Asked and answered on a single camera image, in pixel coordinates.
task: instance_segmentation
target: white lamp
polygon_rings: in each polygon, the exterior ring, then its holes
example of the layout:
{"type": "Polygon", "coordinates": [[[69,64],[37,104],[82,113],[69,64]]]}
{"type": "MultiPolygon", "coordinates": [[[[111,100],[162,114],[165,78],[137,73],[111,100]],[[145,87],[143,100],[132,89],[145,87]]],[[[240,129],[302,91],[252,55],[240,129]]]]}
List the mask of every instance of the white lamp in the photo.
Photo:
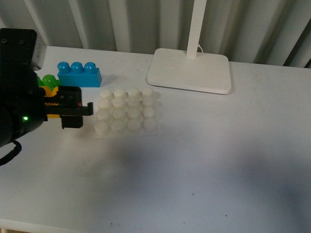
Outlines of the white lamp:
{"type": "Polygon", "coordinates": [[[147,82],[151,85],[227,94],[231,89],[228,59],[197,52],[207,0],[194,0],[187,51],[157,49],[147,82]]]}

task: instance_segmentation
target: lamp base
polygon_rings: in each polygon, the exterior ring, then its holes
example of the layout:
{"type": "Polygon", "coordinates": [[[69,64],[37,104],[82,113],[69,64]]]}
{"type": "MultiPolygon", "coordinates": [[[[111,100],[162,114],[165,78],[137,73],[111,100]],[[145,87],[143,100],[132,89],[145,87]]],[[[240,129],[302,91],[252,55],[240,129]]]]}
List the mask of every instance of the lamp base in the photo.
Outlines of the lamp base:
{"type": "Polygon", "coordinates": [[[195,58],[186,51],[157,49],[147,83],[156,86],[227,94],[231,89],[228,59],[223,55],[200,53],[195,58]]]}

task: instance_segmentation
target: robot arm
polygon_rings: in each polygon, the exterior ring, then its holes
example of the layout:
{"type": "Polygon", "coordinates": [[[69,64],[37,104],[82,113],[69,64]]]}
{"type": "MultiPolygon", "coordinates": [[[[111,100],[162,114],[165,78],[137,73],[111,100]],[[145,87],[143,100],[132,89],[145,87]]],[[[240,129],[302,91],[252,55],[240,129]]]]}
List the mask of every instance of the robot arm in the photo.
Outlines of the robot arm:
{"type": "Polygon", "coordinates": [[[21,145],[16,139],[59,114],[63,128],[80,128],[82,116],[93,114],[93,103],[82,106],[79,87],[59,86],[54,97],[45,97],[34,69],[42,65],[45,45],[34,30],[0,29],[0,147],[15,143],[15,149],[0,159],[0,166],[13,159],[21,145]],[[58,106],[47,106],[46,103],[58,106]]]}

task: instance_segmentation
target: white curtain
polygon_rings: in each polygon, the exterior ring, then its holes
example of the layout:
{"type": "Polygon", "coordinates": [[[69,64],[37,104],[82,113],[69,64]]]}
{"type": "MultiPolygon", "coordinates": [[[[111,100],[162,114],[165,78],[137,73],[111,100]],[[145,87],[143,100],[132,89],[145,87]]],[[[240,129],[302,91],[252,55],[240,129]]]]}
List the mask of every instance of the white curtain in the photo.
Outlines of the white curtain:
{"type": "MultiPolygon", "coordinates": [[[[0,27],[47,45],[186,50],[193,0],[0,0],[0,27]]],[[[311,0],[207,0],[200,45],[230,61],[311,67],[311,0]]]]}

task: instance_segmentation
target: tabletop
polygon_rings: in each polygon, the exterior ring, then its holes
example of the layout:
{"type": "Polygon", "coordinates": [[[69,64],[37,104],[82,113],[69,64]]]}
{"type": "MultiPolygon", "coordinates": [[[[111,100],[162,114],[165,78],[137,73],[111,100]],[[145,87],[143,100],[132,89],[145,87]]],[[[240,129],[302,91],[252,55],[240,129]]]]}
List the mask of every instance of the tabletop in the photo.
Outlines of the tabletop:
{"type": "MultiPolygon", "coordinates": [[[[49,119],[0,167],[0,227],[26,232],[311,232],[311,70],[230,62],[215,95],[150,86],[152,55],[48,47],[38,75],[94,62],[100,88],[152,87],[158,135],[95,139],[49,119]]],[[[4,155],[13,146],[0,149],[4,155]]]]}

